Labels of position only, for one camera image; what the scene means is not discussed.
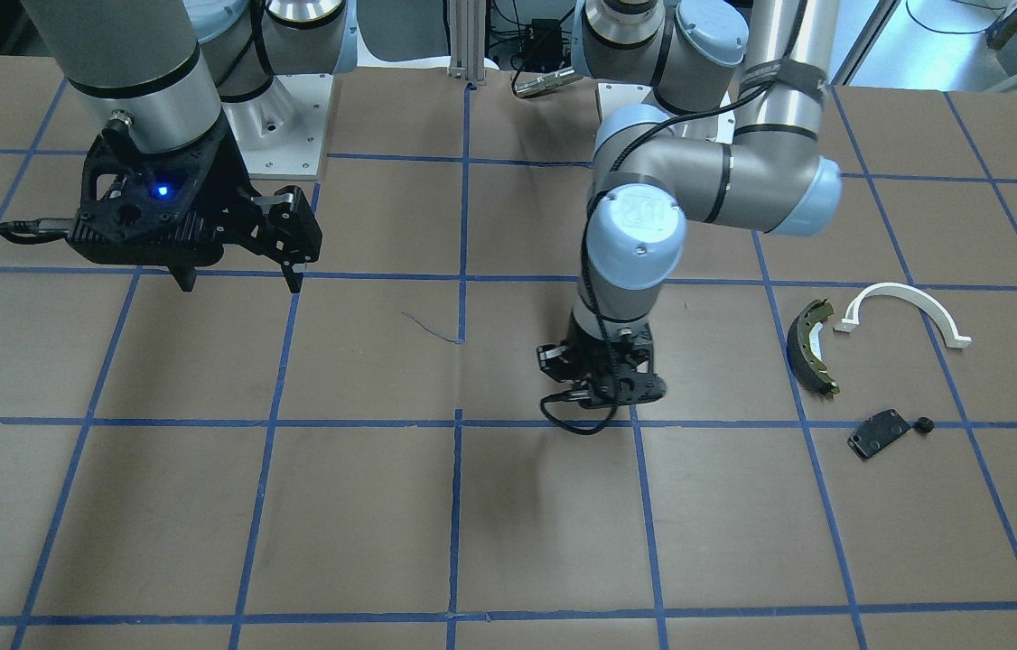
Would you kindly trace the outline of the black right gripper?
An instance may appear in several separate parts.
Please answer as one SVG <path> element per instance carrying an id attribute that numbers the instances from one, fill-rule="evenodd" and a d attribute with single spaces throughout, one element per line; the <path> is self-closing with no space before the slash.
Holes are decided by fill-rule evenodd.
<path id="1" fill-rule="evenodd" d="M 93 141 L 68 246 L 96 264 L 164 267 L 185 292 L 198 268 L 241 246 L 280 265 L 291 293 L 301 291 L 303 267 L 322 251 L 301 188 L 257 192 L 226 116 L 167 153 L 141 152 L 136 127 L 115 114 Z"/>

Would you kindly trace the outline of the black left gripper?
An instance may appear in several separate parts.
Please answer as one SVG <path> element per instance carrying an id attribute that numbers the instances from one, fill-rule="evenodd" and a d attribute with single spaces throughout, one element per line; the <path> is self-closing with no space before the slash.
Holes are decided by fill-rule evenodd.
<path id="1" fill-rule="evenodd" d="M 570 388 L 550 395 L 550 402 L 600 410 L 613 404 L 648 404 L 666 394 L 664 379 L 654 373 L 654 345 L 648 322 L 623 326 L 609 341 L 596 338 L 577 321 L 566 338 L 536 349 L 541 373 Z"/>

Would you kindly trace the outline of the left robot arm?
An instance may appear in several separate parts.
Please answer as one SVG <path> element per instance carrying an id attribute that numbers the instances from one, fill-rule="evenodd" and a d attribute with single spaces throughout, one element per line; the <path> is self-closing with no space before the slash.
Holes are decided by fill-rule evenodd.
<path id="1" fill-rule="evenodd" d="M 649 317 L 685 252 L 687 227 L 811 236 L 842 198 L 819 152 L 835 1 L 579 1 L 572 63 L 648 87 L 603 117 L 592 149 L 569 332 L 540 347 L 561 394 L 542 406 L 656 402 Z"/>

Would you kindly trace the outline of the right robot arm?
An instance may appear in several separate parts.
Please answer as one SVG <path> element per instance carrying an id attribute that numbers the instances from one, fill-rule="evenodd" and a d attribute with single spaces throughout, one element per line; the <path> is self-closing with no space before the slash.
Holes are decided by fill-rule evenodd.
<path id="1" fill-rule="evenodd" d="M 359 62 L 353 1 L 26 1 L 64 78 L 100 123 L 70 218 L 9 219 L 20 246 L 63 240 L 100 265 L 164 267 L 184 292 L 239 246 L 291 293 L 322 250 L 301 188 L 265 196 L 245 152 L 298 127 L 285 75 Z"/>

